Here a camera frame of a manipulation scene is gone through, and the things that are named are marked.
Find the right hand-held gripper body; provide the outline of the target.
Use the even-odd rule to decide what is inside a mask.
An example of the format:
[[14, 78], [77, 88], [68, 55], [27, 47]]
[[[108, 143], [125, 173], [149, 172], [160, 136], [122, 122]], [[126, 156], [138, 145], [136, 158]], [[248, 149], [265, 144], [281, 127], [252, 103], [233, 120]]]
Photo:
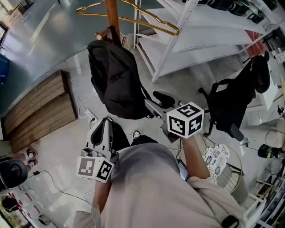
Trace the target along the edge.
[[166, 129], [163, 130], [168, 140], [173, 143], [179, 138], [189, 138], [203, 128], [204, 110], [193, 102], [181, 105], [166, 112]]

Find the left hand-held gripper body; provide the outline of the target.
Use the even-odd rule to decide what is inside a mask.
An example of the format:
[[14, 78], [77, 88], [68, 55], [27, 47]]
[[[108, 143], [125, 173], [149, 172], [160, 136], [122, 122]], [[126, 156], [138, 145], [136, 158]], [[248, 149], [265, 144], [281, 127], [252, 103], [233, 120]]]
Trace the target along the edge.
[[119, 166], [119, 153], [109, 145], [87, 142], [77, 157], [76, 175], [90, 181], [106, 183], [114, 168]]

